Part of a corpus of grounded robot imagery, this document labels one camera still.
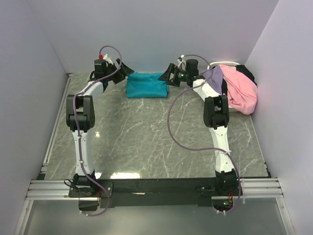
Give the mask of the teal t shirt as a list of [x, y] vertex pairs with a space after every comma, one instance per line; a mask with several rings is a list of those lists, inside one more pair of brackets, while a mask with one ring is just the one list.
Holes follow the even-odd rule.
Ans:
[[128, 75], [126, 94], [127, 98], [166, 98], [169, 87], [159, 78], [163, 75], [157, 73], [138, 73]]

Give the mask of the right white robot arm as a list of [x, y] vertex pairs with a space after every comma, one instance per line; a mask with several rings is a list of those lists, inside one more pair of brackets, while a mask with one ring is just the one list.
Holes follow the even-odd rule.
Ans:
[[238, 181], [237, 168], [230, 158], [228, 143], [228, 123], [230, 120], [227, 96], [213, 89], [214, 72], [207, 70], [202, 74], [198, 70], [198, 61], [188, 59], [178, 65], [170, 63], [167, 70], [159, 78], [167, 85], [179, 87], [185, 82], [204, 101], [203, 122], [208, 127], [215, 151], [215, 191], [226, 195]]

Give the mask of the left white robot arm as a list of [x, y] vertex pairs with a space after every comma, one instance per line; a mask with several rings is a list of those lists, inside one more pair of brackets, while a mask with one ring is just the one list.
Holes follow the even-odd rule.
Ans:
[[109, 58], [99, 56], [94, 61], [94, 71], [91, 72], [87, 85], [66, 98], [66, 124], [72, 132], [76, 155], [72, 184], [80, 186], [80, 191], [87, 197], [94, 196], [98, 190], [91, 159], [91, 131], [95, 125], [94, 100], [104, 93], [110, 81], [118, 84], [133, 73], [121, 59], [114, 63]]

